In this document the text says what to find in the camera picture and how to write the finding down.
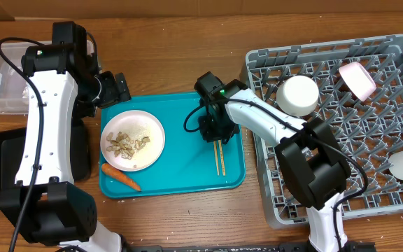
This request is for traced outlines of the white bowl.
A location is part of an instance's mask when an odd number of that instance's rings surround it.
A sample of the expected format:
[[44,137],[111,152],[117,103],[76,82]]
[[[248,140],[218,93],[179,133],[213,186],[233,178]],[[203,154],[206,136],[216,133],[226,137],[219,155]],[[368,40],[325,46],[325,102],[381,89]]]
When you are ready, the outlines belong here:
[[291,116],[307,116],[318,103],[319,89],[314,80],[306,76],[293,76],[277,90],[276,103]]

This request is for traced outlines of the pink bowl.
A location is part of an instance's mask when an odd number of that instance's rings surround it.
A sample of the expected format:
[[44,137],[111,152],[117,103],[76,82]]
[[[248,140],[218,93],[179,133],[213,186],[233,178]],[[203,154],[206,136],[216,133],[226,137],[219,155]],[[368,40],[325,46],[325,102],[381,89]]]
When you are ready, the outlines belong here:
[[348,89],[362,102],[376,90],[373,78],[359,62],[339,67],[339,73]]

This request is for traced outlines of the white tissue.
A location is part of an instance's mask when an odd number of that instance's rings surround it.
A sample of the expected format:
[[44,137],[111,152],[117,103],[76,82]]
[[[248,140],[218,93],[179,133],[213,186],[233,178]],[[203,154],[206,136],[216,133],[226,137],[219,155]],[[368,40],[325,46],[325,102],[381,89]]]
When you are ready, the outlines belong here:
[[22,102],[27,106],[29,105],[29,88],[27,86],[25,86],[22,91]]

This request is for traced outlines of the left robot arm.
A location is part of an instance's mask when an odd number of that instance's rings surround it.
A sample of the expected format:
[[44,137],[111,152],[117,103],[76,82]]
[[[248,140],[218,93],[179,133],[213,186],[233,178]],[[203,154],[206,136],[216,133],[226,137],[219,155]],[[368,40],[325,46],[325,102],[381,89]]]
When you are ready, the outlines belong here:
[[29,41],[16,72],[28,85],[23,156],[14,186],[0,191],[0,210],[14,237],[59,251],[127,251],[126,239],[97,218],[93,196],[78,188],[71,170],[71,126],[129,101],[122,73],[101,71],[87,51],[93,35],[72,21],[52,26],[52,41]]

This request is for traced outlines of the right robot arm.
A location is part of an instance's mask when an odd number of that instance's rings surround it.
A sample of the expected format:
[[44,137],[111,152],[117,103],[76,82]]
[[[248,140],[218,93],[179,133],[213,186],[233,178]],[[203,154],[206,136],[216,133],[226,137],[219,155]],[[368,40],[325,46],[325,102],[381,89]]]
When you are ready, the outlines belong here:
[[205,114],[197,131],[207,142],[226,144],[247,127],[274,148],[286,187],[308,214],[312,251],[342,251],[341,201],[351,168],[330,126],[316,118],[305,121],[265,103],[245,83],[224,84],[211,72],[194,86]]

